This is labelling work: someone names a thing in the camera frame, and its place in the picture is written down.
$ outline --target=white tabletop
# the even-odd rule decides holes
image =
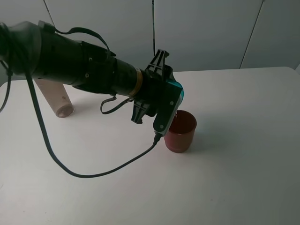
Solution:
[[[180,109],[198,121],[191,149],[176,154],[161,140],[94,179],[53,162],[27,84],[13,81],[0,114],[0,224],[300,224],[300,76],[278,67],[175,77],[185,90]],[[107,171],[151,146],[153,118],[131,122],[132,104],[102,115],[109,96],[66,88],[75,112],[65,119],[37,92],[52,147],[71,170]]]

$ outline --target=red cup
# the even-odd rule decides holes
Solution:
[[[170,129],[164,136],[167,148],[183,153],[191,145],[197,126],[196,118],[187,111],[177,110]]]

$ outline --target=white table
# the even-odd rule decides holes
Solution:
[[[27,84],[13,81],[0,114],[0,224],[300,224],[300,76],[278,67],[175,77],[185,89],[180,108],[198,121],[192,148],[176,154],[161,140],[95,179],[72,177],[52,161]],[[76,111],[65,119],[39,91],[38,98],[53,149],[73,171],[107,171],[152,144],[153,118],[134,124],[132,104],[102,115],[107,95],[67,91]]]

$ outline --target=plastic cup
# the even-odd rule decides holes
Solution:
[[[74,112],[74,107],[62,83],[43,79],[34,81],[57,117],[65,118]]]
[[[191,145],[197,126],[196,118],[187,111],[178,110],[164,136],[167,148],[176,153],[183,153]]]

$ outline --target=robotic arm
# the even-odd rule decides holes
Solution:
[[[58,33],[87,33],[101,40],[107,49],[74,41]],[[134,101],[131,120],[141,124],[144,115],[156,116],[153,128],[159,137],[166,134],[183,99],[182,86],[175,81],[173,69],[165,65],[168,55],[166,51],[158,50],[147,68],[139,69],[115,58],[101,36],[89,29],[73,28],[64,33],[43,21],[38,25],[22,22],[10,28],[3,23],[0,25],[0,60],[5,61],[12,72],[25,74],[27,81],[29,78],[46,79],[113,96],[102,105],[115,100],[117,94],[128,96],[126,102]],[[120,106],[104,114],[112,113]]]

